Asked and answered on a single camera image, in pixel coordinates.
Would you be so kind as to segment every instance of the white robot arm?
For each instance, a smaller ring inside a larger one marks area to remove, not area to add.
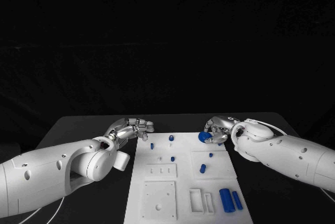
[[[287,177],[335,192],[332,149],[284,132],[283,136],[276,136],[270,128],[251,119],[241,122],[232,117],[215,116],[206,123],[205,132],[209,127],[221,131],[213,131],[213,137],[206,138],[205,142],[224,142],[226,138],[222,136],[231,134],[234,150],[245,159],[261,162]]]
[[[124,171],[127,140],[147,140],[153,123],[120,119],[104,136],[33,150],[0,164],[0,218],[26,213],[99,181],[111,168]]]

